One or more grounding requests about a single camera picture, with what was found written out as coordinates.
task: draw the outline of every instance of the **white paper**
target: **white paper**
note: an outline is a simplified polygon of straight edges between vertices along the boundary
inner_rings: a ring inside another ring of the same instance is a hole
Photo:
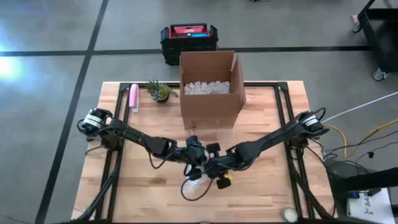
[[[347,216],[375,223],[395,224],[390,197],[386,188],[369,197],[359,193],[360,198],[347,200]]]

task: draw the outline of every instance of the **yellow cable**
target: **yellow cable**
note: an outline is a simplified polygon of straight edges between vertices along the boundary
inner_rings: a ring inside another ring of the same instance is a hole
[[[338,131],[338,132],[340,133],[340,135],[341,135],[341,137],[343,137],[343,141],[344,141],[344,154],[346,154],[346,150],[347,150],[347,147],[346,147],[346,146],[347,146],[347,139],[346,139],[346,136],[343,134],[343,132],[342,132],[340,129],[338,129],[338,128],[332,126],[332,125],[325,125],[325,127],[334,129],[334,130],[336,130],[336,131]]]
[[[395,123],[397,123],[397,122],[398,122],[398,119],[397,119],[397,120],[390,121],[390,122],[388,122],[387,124],[383,124],[383,125],[378,126],[377,128],[373,129],[371,132],[367,133],[367,134],[363,137],[363,139],[361,140],[361,142],[362,142],[363,140],[365,140],[367,137],[369,137],[371,134],[374,134],[376,131],[380,131],[381,129],[383,129],[383,128],[385,128],[385,127],[388,127],[388,126],[390,126],[390,125],[392,125],[392,124],[395,124]],[[356,153],[356,151],[357,151],[358,149],[359,149],[359,146],[356,146],[355,149],[354,149],[354,151],[351,152],[349,155],[347,155],[347,150],[346,150],[346,148],[344,148],[344,156],[345,156],[345,158],[349,158],[349,157],[355,155],[355,153]]]

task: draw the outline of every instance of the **small plant pot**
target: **small plant pot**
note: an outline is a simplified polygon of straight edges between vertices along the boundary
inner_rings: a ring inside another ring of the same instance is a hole
[[[169,100],[169,96],[170,96],[170,94],[167,95],[163,100],[157,100],[156,102],[158,102],[158,103],[166,103],[167,100]]]

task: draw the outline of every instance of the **white cable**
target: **white cable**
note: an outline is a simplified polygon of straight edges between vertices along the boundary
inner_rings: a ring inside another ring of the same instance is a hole
[[[397,94],[397,93],[398,93],[398,91],[395,92],[395,93],[391,93],[390,95],[383,96],[383,97],[380,97],[380,98],[378,98],[378,99],[376,99],[376,100],[370,101],[370,102],[368,102],[368,103],[362,104],[362,105],[357,106],[357,107],[355,107],[355,108],[351,108],[351,109],[349,109],[349,110],[346,110],[346,111],[344,111],[344,112],[341,112],[340,114],[334,115],[334,116],[332,116],[332,117],[330,117],[330,118],[328,118],[328,119],[322,121],[322,123],[325,123],[325,122],[327,122],[327,121],[329,121],[329,120],[331,120],[331,119],[333,119],[333,118],[336,118],[336,117],[338,117],[338,116],[340,116],[340,115],[343,115],[343,114],[345,114],[345,113],[348,113],[348,112],[350,112],[350,111],[356,110],[356,109],[361,108],[361,107],[363,107],[363,106],[367,106],[367,105],[370,105],[370,104],[372,104],[372,103],[374,103],[374,102],[377,102],[377,101],[379,101],[379,100],[383,100],[383,99],[388,98],[388,97],[390,97],[390,96],[394,96],[394,95]]]

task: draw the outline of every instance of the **cart wheel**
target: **cart wheel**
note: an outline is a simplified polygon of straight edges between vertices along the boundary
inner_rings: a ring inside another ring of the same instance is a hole
[[[387,78],[387,73],[382,72],[380,68],[378,68],[376,71],[373,72],[373,79],[375,79],[376,81],[381,81],[386,78]]]
[[[359,22],[354,23],[353,32],[357,33],[362,30],[361,24]]]

